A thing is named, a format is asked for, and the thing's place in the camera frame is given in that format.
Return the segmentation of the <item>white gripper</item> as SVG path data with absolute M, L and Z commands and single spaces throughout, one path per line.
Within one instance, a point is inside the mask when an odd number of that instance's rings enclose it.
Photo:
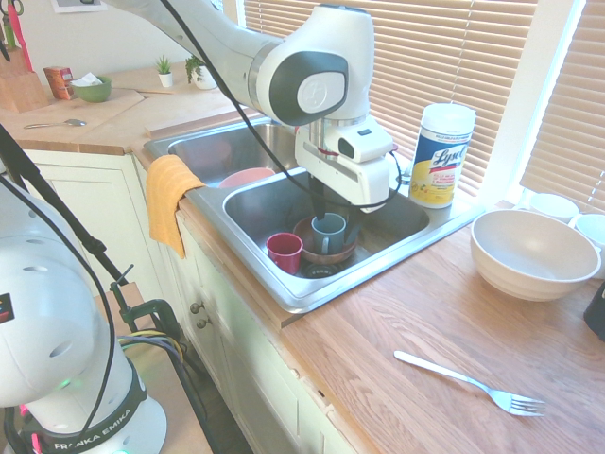
M 308 128 L 297 128 L 295 158 L 311 177 L 312 205 L 315 217 L 323 220 L 326 214 L 324 185 L 365 213 L 381 208 L 389 197 L 390 165 L 384 156 L 355 163 L 339 154 L 335 159 L 313 145 Z M 362 227 L 362 221 L 351 222 L 345 231 L 345 244 L 353 244 Z

